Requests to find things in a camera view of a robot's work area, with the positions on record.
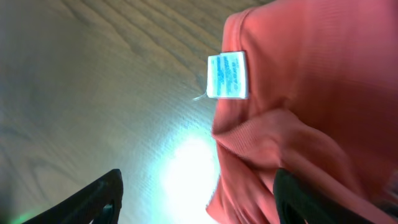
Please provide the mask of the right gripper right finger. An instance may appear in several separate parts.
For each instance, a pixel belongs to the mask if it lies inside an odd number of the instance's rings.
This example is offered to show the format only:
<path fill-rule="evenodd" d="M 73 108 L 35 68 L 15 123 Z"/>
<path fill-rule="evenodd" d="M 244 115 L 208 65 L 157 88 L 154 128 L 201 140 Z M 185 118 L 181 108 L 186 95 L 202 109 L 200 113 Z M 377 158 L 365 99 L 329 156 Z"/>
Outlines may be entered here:
<path fill-rule="evenodd" d="M 281 224 L 366 224 L 370 222 L 334 202 L 285 169 L 277 170 L 273 191 Z"/>

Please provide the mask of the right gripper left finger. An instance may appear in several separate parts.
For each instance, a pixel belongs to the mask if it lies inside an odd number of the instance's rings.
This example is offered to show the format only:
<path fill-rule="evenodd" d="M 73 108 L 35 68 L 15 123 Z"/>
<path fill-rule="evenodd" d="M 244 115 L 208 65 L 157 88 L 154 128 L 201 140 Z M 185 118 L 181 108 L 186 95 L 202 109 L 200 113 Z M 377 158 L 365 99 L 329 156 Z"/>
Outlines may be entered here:
<path fill-rule="evenodd" d="M 58 205 L 25 224 L 117 224 L 122 207 L 123 178 L 113 169 Z"/>

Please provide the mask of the red t-shirt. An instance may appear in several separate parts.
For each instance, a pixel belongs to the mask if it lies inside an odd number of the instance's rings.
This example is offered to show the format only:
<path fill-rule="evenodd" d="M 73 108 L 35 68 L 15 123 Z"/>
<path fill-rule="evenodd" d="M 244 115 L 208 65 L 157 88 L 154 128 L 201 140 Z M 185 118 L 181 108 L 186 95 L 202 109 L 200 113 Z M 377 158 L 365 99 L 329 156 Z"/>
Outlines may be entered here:
<path fill-rule="evenodd" d="M 206 208 L 219 223 L 280 223 L 288 170 L 371 223 L 396 223 L 397 2 L 273 1 L 229 16 L 249 97 L 218 101 L 221 174 Z"/>

